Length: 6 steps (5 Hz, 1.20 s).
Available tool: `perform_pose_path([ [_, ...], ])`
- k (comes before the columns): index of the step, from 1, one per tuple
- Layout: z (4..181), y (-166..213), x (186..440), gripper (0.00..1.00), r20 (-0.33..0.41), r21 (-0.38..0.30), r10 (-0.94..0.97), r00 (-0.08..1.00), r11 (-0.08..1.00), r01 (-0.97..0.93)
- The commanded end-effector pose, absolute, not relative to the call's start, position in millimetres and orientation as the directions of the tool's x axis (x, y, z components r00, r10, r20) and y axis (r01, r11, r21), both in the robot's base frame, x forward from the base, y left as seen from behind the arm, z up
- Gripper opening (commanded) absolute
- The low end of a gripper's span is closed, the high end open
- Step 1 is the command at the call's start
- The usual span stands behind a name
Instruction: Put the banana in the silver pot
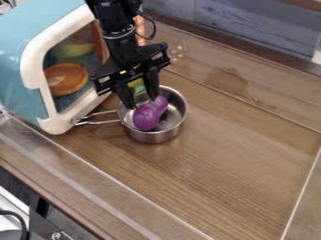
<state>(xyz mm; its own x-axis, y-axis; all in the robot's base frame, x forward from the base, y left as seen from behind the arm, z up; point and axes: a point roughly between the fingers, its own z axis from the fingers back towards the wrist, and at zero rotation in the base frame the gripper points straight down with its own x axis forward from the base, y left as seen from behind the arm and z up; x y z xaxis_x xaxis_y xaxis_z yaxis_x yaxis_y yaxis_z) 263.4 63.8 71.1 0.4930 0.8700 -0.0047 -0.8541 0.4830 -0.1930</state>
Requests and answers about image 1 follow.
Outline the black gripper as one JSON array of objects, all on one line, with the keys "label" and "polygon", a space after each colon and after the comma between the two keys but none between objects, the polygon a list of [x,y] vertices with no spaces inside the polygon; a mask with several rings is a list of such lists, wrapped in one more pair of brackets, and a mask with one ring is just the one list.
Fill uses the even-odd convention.
[{"label": "black gripper", "polygon": [[103,32],[102,37],[107,43],[110,58],[107,62],[91,73],[99,96],[115,92],[126,108],[137,108],[130,82],[142,78],[151,100],[159,95],[159,71],[170,63],[166,42],[139,46],[135,30],[127,32]]}]

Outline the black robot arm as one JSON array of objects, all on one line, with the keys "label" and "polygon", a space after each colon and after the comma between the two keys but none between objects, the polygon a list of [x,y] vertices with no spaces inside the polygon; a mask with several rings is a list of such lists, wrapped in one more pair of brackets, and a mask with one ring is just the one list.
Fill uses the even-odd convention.
[{"label": "black robot arm", "polygon": [[110,58],[91,73],[90,79],[99,96],[118,94],[126,108],[137,108],[129,83],[143,79],[151,100],[159,95],[159,71],[171,63],[166,42],[141,46],[134,18],[142,16],[151,24],[154,20],[142,12],[142,0],[84,0],[97,21],[101,36],[107,44]]}]

